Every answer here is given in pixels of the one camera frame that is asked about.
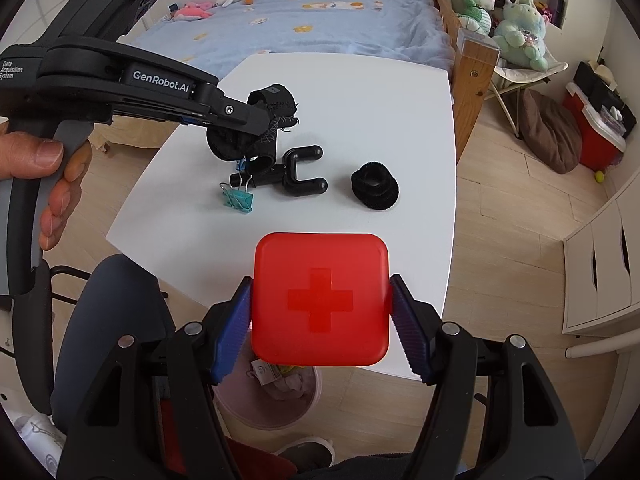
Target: red cross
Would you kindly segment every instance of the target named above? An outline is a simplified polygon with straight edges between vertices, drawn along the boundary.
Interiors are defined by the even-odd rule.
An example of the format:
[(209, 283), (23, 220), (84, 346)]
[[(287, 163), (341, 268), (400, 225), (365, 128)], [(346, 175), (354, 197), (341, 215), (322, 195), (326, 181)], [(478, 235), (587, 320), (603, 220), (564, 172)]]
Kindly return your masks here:
[(352, 290), (333, 290), (331, 269), (311, 269), (308, 289), (291, 289), (289, 310), (309, 313), (309, 332), (330, 332), (332, 312), (353, 310)]

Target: tabletop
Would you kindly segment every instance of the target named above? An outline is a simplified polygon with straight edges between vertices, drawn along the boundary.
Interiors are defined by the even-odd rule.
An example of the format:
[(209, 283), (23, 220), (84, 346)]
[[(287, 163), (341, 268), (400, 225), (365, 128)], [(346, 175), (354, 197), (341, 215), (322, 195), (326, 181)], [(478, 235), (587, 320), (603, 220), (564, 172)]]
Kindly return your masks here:
[[(456, 206), (456, 157), (447, 73), (411, 62), (348, 54), (257, 54), (219, 84), (246, 100), (286, 86), (300, 124), (278, 133), (277, 155), (318, 144), (320, 160), (298, 165), (299, 179), (321, 176), (326, 193), (296, 198), (282, 186), (253, 190), (254, 210), (224, 205), (221, 182), (234, 162), (210, 151), (206, 130), (180, 126), (158, 151), (118, 213), (107, 240), (155, 276), (204, 306), (229, 300), (253, 274), (258, 241), (271, 232), (371, 233), (388, 247), (392, 274), (414, 298), (442, 314)], [(398, 181), (385, 211), (353, 195), (351, 173), (384, 164)], [(417, 379), (393, 324), (377, 372)]]

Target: blue blanket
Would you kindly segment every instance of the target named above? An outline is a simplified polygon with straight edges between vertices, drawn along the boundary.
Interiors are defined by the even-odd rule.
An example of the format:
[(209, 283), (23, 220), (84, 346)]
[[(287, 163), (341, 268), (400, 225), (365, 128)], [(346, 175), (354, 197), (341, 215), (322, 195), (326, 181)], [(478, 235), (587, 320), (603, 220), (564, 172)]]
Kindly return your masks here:
[(254, 0), (195, 22), (165, 21), (131, 44), (222, 79), (264, 52), (389, 57), (450, 71), (454, 53), (431, 0)]

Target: red box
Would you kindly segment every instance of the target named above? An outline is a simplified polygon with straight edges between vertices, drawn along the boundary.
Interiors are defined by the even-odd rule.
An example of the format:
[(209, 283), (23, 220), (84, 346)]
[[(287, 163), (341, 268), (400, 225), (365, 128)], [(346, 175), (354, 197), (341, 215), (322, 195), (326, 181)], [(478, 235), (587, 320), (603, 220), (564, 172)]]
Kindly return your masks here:
[(273, 233), (255, 250), (252, 346), (272, 364), (364, 366), (389, 345), (388, 252), (368, 234)]
[(587, 97), (575, 83), (569, 83), (567, 94), (562, 104), (574, 116), (582, 134), (582, 153), (580, 163), (593, 171), (604, 171), (622, 151), (617, 143), (615, 134), (605, 124), (599, 124), (599, 112), (589, 104)]

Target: hand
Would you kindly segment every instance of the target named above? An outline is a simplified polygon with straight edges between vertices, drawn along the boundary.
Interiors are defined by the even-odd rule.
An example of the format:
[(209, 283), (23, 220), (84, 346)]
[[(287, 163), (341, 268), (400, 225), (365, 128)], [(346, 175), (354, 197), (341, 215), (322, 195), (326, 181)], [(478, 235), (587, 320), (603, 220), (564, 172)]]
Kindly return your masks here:
[[(25, 132), (8, 134), (8, 126), (8, 122), (0, 124), (0, 180), (42, 178), (59, 168), (63, 154), (61, 142), (39, 139)], [(80, 202), (80, 184), (92, 156), (91, 145), (84, 143), (71, 156), (63, 176), (51, 190), (49, 205), (40, 216), (40, 247), (45, 251), (60, 241), (66, 221)]]

